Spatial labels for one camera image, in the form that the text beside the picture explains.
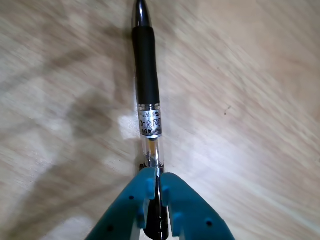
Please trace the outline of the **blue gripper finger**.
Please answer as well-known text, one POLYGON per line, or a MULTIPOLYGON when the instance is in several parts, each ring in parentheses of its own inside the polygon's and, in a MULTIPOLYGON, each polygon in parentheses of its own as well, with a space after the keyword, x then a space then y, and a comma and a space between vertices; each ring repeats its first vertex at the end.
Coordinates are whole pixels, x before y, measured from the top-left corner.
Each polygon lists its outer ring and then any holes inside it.
POLYGON ((157 171, 142 169, 93 228, 94 240, 138 240, 146 228, 149 203, 155 199, 157 171))
POLYGON ((160 177, 162 204, 168 207, 173 237, 180 240, 233 240, 226 222, 184 180, 173 173, 160 177))

